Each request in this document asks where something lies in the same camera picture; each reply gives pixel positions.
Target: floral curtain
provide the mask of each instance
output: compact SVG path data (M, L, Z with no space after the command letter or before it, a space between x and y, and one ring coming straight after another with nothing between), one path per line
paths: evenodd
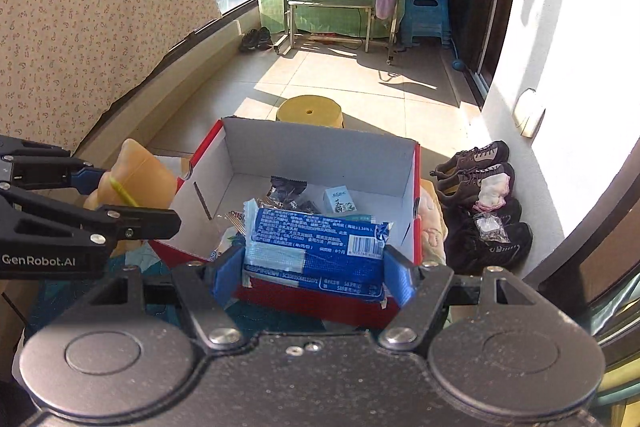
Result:
M0 134L75 149L216 0L0 0Z

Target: small light blue box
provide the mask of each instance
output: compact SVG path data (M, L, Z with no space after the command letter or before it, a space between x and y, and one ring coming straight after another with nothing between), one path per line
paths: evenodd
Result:
M342 187L328 188L324 191L324 204L333 214L355 212L356 205L344 185Z

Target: shoe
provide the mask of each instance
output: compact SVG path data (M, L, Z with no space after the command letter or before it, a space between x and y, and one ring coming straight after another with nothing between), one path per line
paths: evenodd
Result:
M515 172L508 163L500 163L486 169L469 169L458 171L456 174L437 182L436 194L440 203L445 206L460 204L473 206L478 201L482 180L504 172L509 176L509 194L513 192Z
M481 214L480 212L474 210L473 216L476 214ZM520 202L516 198L507 198L507 203L505 206L501 206L498 210L492 210L487 214L493 214L500 218L502 225L506 227L512 223L517 223L520 220L520 216L522 215L522 207L520 206Z
M504 227L509 243L482 241L475 224L468 224L447 237L447 266L459 275L480 275L486 266L510 269L524 260L531 250L533 234L527 223Z
M430 172L439 180L444 180L458 171L469 169L486 169L497 163L504 163L509 159L509 147L501 140L491 142L478 149L456 152L452 158L442 163Z
M242 36L242 42L240 43L240 51L242 53L254 49L258 45L260 35L258 30L249 30Z
M273 48L273 41L271 41L271 33L266 26L263 26L258 30L258 45L256 46L260 51L265 51Z

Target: blue plastic stool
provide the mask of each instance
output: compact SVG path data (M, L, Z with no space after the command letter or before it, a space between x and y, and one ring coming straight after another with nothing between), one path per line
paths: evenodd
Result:
M404 0L400 26L402 44L414 45L414 37L438 37L443 48L451 46L447 0Z

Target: yellow stool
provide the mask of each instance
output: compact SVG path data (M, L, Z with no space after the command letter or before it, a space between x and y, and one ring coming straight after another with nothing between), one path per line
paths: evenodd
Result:
M276 120L325 127L344 127L340 106L330 98L314 94L303 94L286 100L278 109Z

